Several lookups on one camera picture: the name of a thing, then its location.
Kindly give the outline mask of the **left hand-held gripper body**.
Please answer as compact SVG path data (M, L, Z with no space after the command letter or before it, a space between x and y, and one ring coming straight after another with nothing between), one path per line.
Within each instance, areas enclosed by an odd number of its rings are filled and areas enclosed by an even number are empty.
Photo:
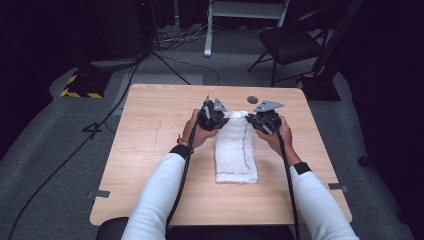
M206 98L199 112L198 124L206 131L221 129L224 126L221 120L226 117L226 111L227 108L219 98L216 98L214 101Z

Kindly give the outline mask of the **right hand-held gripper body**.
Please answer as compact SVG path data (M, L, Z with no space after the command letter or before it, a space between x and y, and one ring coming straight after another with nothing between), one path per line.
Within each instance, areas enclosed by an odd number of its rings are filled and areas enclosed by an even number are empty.
M262 101L254 108L256 123L251 125L254 129L260 130L265 134L272 135L282 124L280 116L275 109L283 106L284 104L281 102L270 100Z

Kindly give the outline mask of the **white towel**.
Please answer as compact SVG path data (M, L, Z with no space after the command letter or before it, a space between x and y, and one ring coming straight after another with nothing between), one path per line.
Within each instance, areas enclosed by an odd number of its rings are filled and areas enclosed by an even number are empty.
M247 116L247 111L226 114L228 122L218 131L215 140L215 181L218 184L255 184L259 180L254 152L255 130Z

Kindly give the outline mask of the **person's left hand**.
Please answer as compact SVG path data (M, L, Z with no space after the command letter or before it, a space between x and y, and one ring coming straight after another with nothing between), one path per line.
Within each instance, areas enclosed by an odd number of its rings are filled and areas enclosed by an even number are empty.
M194 109L192 112L191 118L186 122L186 125L183 129L182 135L180 136L180 145L189 146L189 140L192 133L193 128L195 127L195 123L198 117L199 110ZM199 146L201 146L207 139L215 137L218 133L217 130L213 131L206 131L203 130L201 127L196 126L195 127L195 133L192 140L192 148L195 149Z

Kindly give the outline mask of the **person's right hand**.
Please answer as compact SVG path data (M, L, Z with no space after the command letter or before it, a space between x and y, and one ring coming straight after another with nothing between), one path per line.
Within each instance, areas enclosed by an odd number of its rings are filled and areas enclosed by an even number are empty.
M265 134L259 130L256 131L258 137L268 143L269 147L279 156L285 157L289 167L301 163L302 160L296 153L292 145L292 131L286 122L286 119L281 116L281 126L276 133Z

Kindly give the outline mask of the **black tripod leg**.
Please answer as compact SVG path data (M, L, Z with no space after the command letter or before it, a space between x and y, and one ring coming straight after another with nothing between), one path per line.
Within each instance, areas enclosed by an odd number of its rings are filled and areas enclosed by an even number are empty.
M182 75L180 75L174 68L172 68L160 55L155 53L153 50L149 50L149 52L157 57L159 61L161 61L169 70L171 70L178 78L180 78L185 84L192 85L187 79L185 79Z

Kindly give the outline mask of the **black folding chair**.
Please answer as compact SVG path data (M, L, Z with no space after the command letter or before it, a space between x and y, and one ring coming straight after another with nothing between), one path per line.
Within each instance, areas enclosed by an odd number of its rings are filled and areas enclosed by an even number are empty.
M273 61L271 86L288 80L277 79L276 66L289 65L322 55L331 29L335 29L344 16L343 7L331 7L308 12L289 24L260 32L259 40L265 52L248 69L250 72L258 63L266 62L270 55Z

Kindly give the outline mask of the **grey tape strip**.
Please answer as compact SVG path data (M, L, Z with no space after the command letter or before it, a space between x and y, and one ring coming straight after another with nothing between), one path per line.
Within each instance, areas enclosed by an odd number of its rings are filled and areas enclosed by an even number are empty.
M86 198L87 199L96 199L96 198L105 198L107 199L110 196L110 192L109 191L104 191L104 190L90 190L87 195Z
M349 187L341 183L328 183L328 186L330 190L341 190L344 193L350 192Z

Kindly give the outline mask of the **black slanted stand column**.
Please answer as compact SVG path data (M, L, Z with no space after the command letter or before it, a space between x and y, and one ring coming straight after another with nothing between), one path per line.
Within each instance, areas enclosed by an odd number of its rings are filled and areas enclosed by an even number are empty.
M318 68L316 77L322 81L329 81L334 78L337 72L335 63L336 49L339 45L344 33L355 18L364 0L353 0L347 9L346 15L341 19L335 28L333 35L326 44L323 54L317 59L314 66Z

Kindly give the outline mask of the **black equipment cabinet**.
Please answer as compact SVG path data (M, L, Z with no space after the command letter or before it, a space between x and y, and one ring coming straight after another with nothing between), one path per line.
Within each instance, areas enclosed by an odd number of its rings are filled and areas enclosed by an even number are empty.
M150 0L78 0L114 56L144 57L153 34Z

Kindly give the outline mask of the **person's dark lap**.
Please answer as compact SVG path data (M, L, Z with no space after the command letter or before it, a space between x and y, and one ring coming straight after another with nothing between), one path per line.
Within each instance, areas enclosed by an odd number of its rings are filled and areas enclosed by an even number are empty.
M127 217L102 223L96 240L121 240ZM295 240L288 226L183 226L166 232L166 240Z

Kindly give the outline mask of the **black yellow striped base plate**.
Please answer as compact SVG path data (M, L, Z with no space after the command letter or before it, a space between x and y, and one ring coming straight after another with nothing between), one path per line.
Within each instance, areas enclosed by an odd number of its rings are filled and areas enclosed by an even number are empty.
M303 74L296 78L296 84L301 89L308 101L341 100L332 81L324 81L312 74Z
M103 98L111 76L111 71L94 70L90 73L85 73L76 70L69 78L60 96Z

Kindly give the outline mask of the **white metal desk frame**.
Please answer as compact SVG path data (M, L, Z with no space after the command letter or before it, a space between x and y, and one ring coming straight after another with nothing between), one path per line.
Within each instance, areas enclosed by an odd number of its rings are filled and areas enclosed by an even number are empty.
M281 26L284 22L290 0L279 0L278 3L240 2L237 0L208 0L207 32L203 55L212 55L213 20L215 17L235 17L276 20Z

